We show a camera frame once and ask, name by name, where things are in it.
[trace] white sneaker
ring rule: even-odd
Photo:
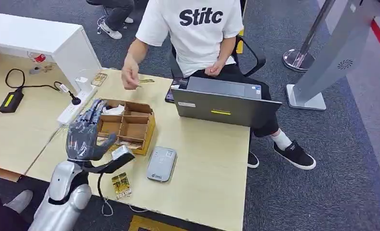
[[[259,166],[259,160],[253,152],[248,153],[248,165],[249,168],[257,168]]]
[[[31,190],[22,191],[12,201],[4,206],[9,207],[17,213],[21,213],[31,202],[33,193]]]
[[[100,23],[99,27],[104,31],[106,32],[112,39],[121,39],[122,38],[122,34],[118,31],[114,31],[114,30],[111,30],[107,25],[106,23],[103,21],[102,23]]]
[[[132,18],[129,18],[127,17],[126,20],[125,20],[125,23],[133,23],[133,19]]]

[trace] man's right hand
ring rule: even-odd
[[[126,55],[122,68],[122,82],[126,90],[135,90],[139,86],[139,65],[130,54]]]

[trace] speaker grille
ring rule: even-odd
[[[352,65],[353,65],[353,60],[351,60],[351,59],[346,59],[346,60],[341,61],[341,62],[337,65],[337,68],[338,68],[339,70],[345,70],[345,69],[347,69],[347,68],[350,68]]]

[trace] chrome base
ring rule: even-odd
[[[282,57],[283,64],[294,71],[306,72],[312,66],[314,57],[307,53],[306,56],[300,54],[300,59],[296,59],[299,54],[299,51],[295,49],[285,52]]]
[[[325,104],[325,101],[323,100],[322,93],[315,95],[313,98],[311,98],[309,101],[305,103],[297,103],[295,99],[295,93],[293,92],[293,86],[294,84],[286,85],[286,92],[288,94],[289,107],[317,110],[317,111],[326,110],[326,104]]]

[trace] robotic arm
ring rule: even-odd
[[[106,101],[96,99],[70,124],[66,139],[68,159],[55,167],[29,231],[71,231],[92,195],[88,174],[113,173],[134,159],[131,151],[122,146],[121,154],[112,155],[110,162],[92,165],[91,161],[100,160],[116,140],[116,135],[111,134],[104,144],[96,144],[97,124],[105,104]]]

